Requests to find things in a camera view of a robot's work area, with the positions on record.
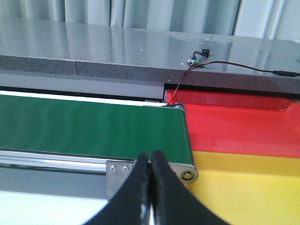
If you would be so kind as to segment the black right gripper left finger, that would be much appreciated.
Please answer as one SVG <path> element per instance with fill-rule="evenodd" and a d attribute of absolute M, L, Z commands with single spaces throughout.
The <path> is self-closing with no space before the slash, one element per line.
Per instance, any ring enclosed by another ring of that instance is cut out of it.
<path fill-rule="evenodd" d="M 148 154 L 142 153 L 109 203 L 86 225 L 148 225 L 150 223 Z"/>

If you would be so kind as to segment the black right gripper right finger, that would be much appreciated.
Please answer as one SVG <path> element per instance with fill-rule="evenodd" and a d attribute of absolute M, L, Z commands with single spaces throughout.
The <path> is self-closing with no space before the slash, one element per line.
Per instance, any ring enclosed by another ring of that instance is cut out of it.
<path fill-rule="evenodd" d="M 151 155 L 152 206 L 157 225 L 226 225 L 182 184 L 162 151 Z"/>

